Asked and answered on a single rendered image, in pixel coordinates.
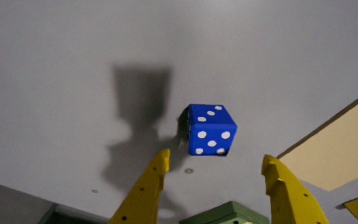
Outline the tan flat mat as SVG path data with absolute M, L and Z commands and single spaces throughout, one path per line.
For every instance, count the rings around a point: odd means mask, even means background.
M 331 191 L 358 178 L 358 99 L 277 157 L 299 179 Z

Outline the dark blue die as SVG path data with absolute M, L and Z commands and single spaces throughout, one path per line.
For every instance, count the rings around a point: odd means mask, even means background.
M 223 105 L 188 107 L 187 143 L 191 156 L 227 156 L 237 125 Z

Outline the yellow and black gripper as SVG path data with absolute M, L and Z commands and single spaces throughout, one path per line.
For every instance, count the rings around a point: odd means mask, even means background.
M 155 155 L 107 224 L 157 224 L 169 155 L 169 149 Z M 261 174 L 270 196 L 271 224 L 329 224 L 314 196 L 276 157 L 264 155 Z

